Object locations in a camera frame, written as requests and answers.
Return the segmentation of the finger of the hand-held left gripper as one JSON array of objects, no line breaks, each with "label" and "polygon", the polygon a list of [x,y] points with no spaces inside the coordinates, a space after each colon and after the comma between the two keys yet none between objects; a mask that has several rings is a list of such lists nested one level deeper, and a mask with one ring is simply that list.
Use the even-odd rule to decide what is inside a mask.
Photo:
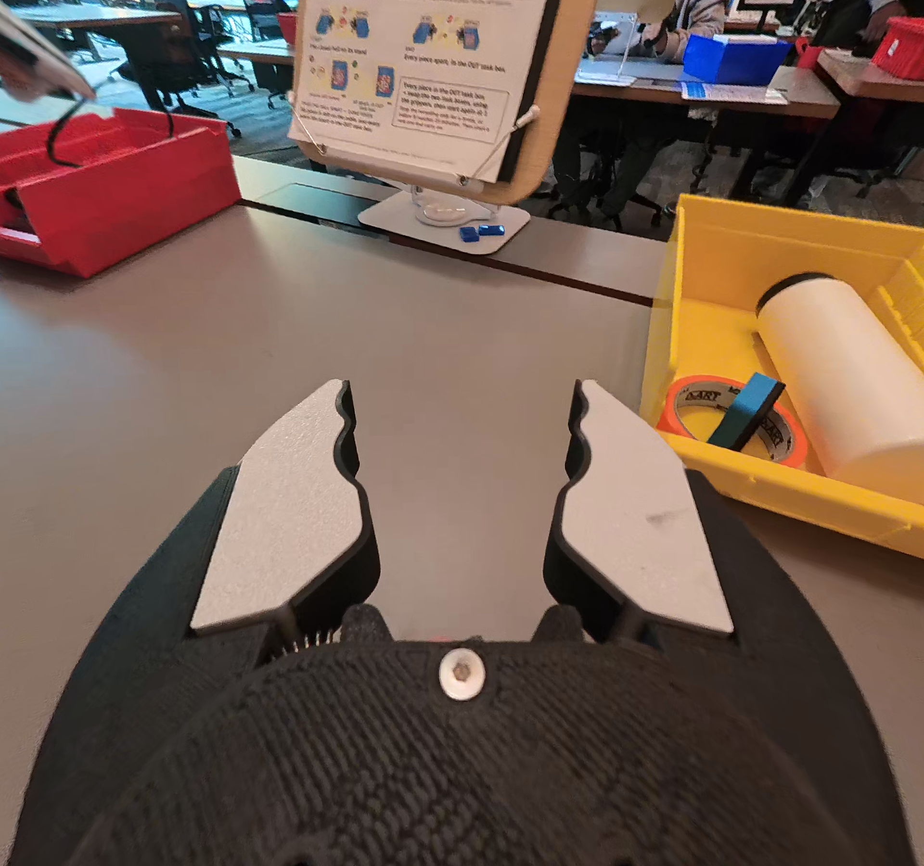
[{"label": "finger of the hand-held left gripper", "polygon": [[88,81],[44,36],[1,4],[2,88],[19,102],[67,93],[95,101]]}]

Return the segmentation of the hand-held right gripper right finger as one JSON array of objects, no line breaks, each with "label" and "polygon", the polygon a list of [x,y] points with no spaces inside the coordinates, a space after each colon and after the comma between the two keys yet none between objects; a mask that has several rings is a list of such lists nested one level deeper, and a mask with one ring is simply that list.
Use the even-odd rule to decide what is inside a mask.
[{"label": "hand-held right gripper right finger", "polygon": [[650,623],[733,635],[733,619],[684,465],[659,433],[595,380],[578,380],[567,482],[545,585],[592,639]]}]

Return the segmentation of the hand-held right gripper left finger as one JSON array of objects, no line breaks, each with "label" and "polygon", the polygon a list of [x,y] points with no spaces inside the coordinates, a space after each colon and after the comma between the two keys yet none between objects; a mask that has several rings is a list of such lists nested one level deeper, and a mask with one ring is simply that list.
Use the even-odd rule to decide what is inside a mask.
[{"label": "hand-held right gripper left finger", "polygon": [[275,421],[238,463],[191,617],[196,633],[269,624],[333,633],[380,576],[347,380]]}]

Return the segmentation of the orange tape roll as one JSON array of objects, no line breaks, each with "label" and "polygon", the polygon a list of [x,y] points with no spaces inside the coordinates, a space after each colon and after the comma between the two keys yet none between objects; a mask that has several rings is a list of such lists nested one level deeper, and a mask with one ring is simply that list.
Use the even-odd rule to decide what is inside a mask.
[{"label": "orange tape roll", "polygon": [[[719,375],[689,375],[678,379],[668,390],[657,428],[666,433],[708,443],[708,438],[731,404],[733,395],[749,378],[739,381]],[[732,452],[750,454],[778,465],[802,469],[809,455],[809,445],[800,424],[783,405],[782,395],[744,448]]]}]

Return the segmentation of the blue and black sponge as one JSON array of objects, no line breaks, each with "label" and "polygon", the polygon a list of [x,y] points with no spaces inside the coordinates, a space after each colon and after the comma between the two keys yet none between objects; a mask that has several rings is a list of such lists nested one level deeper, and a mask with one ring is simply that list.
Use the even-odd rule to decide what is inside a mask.
[{"label": "blue and black sponge", "polygon": [[708,438],[708,443],[741,451],[757,433],[785,389],[783,382],[768,375],[752,375],[733,395],[731,404]]}]

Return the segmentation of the red plastic bin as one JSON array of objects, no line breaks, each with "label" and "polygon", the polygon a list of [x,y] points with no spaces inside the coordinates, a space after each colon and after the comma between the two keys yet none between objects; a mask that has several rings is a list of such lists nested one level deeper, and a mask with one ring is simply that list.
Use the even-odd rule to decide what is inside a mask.
[{"label": "red plastic bin", "polygon": [[883,40],[872,56],[872,65],[884,74],[922,83],[923,18],[891,18]]},{"label": "red plastic bin", "polygon": [[112,109],[1,136],[1,256],[88,279],[239,201],[225,121]]}]

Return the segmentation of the yellow plastic bin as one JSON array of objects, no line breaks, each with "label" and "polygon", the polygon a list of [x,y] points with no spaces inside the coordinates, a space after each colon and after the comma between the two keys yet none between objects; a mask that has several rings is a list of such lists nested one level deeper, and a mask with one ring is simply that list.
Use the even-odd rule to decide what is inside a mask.
[{"label": "yellow plastic bin", "polygon": [[[680,379],[774,375],[757,336],[757,303],[802,272],[848,283],[921,370],[922,247],[921,228],[683,195],[653,301],[642,419],[658,423]],[[922,506],[828,479],[812,446],[791,468],[666,428],[662,435],[722,495],[923,557]]]}]

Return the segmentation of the white cylinder with black cap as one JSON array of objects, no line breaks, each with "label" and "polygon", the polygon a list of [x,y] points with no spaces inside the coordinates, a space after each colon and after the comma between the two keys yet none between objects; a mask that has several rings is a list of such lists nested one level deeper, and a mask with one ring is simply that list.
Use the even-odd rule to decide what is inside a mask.
[{"label": "white cylinder with black cap", "polygon": [[756,317],[824,475],[922,504],[922,371],[861,295],[798,273],[760,297]]}]

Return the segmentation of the black office chair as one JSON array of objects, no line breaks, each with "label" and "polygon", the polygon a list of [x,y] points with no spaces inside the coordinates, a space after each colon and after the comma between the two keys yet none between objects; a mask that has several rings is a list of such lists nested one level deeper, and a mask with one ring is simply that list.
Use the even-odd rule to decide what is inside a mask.
[{"label": "black office chair", "polygon": [[246,77],[225,68],[218,50],[231,38],[216,5],[194,8],[189,0],[140,0],[140,6],[148,11],[174,15],[166,29],[167,65],[172,84],[189,82],[192,90],[205,85],[221,85],[231,98],[235,96],[233,85],[236,82],[244,83],[253,91]]}]

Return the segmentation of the white stand base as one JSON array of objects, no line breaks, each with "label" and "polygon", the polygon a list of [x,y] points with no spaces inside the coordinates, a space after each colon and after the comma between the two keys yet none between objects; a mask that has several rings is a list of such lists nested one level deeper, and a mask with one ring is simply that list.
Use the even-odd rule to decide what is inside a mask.
[{"label": "white stand base", "polygon": [[[508,205],[412,186],[370,205],[358,214],[360,225],[409,238],[438,249],[486,257],[502,250],[524,230],[530,214]],[[503,225],[505,237],[463,243],[458,229],[482,223]]]}]

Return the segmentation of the instruction sheet board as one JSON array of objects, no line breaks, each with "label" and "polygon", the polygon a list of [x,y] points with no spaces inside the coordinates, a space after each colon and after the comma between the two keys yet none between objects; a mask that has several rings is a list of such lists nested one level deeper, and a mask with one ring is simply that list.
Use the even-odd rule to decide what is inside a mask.
[{"label": "instruction sheet board", "polygon": [[596,0],[299,0],[289,138],[512,205],[551,163]]}]

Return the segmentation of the blue plastic bin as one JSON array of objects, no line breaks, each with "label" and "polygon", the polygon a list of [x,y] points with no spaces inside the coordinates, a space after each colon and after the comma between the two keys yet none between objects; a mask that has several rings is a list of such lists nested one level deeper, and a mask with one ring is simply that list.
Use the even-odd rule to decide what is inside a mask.
[{"label": "blue plastic bin", "polygon": [[768,87],[792,47],[786,40],[769,36],[691,36],[684,53],[684,74],[708,85]]}]

